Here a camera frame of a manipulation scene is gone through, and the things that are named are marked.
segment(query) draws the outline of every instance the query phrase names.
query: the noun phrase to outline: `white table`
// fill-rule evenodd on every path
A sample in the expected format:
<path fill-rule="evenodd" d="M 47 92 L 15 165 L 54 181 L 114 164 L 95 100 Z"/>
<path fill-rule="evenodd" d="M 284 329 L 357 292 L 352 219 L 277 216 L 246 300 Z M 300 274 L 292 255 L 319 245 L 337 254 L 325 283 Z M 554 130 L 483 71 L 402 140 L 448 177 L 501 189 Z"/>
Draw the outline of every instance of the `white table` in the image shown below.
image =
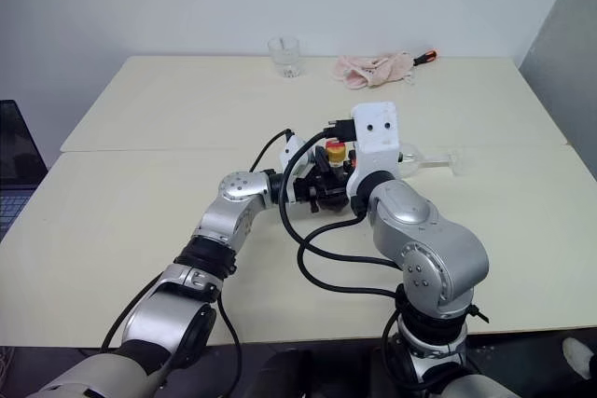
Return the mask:
<path fill-rule="evenodd" d="M 401 138 L 428 154 L 457 149 L 463 174 L 419 172 L 411 184 L 484 243 L 490 275 L 473 332 L 588 326 L 597 309 L 597 184 L 513 64 L 440 60 L 414 86 L 347 90 L 330 59 L 282 79 L 262 58 L 132 58 L 62 147 L 0 243 L 0 345 L 97 346 L 130 298 L 180 252 L 228 172 L 248 167 L 275 132 L 307 138 L 356 103 L 393 100 Z M 232 67 L 232 75 L 225 69 Z M 261 167 L 278 168 L 277 150 Z M 305 234 L 330 215 L 297 207 Z M 377 254 L 366 224 L 320 240 Z M 276 211 L 261 214 L 226 280 L 244 342 L 379 336 L 392 304 L 304 280 Z M 394 288 L 387 268 L 308 258 L 322 279 Z M 211 344 L 229 342 L 216 324 Z"/>
<path fill-rule="evenodd" d="M 597 185 L 568 146 L 464 148 L 464 172 L 428 169 L 410 179 L 448 218 L 471 228 L 490 260 L 475 302 L 490 324 L 473 332 L 597 323 Z M 137 151 L 60 157 L 0 244 L 0 345 L 97 346 L 129 299 L 180 252 L 245 152 Z M 324 219 L 291 213 L 303 234 Z M 368 225 L 326 235 L 322 247 L 376 253 Z M 244 342 L 379 336 L 392 304 L 341 295 L 304 280 L 296 244 L 275 210 L 257 217 L 226 280 L 224 300 Z M 308 258 L 345 285 L 394 288 L 392 269 Z M 218 321 L 210 344 L 230 342 Z"/>
<path fill-rule="evenodd" d="M 511 60 L 451 58 L 415 69 L 415 84 L 349 90 L 333 58 L 282 78 L 269 58 L 130 58 L 62 151 L 260 148 L 290 127 L 305 139 L 357 103 L 396 103 L 400 137 L 420 146 L 564 144 Z"/>

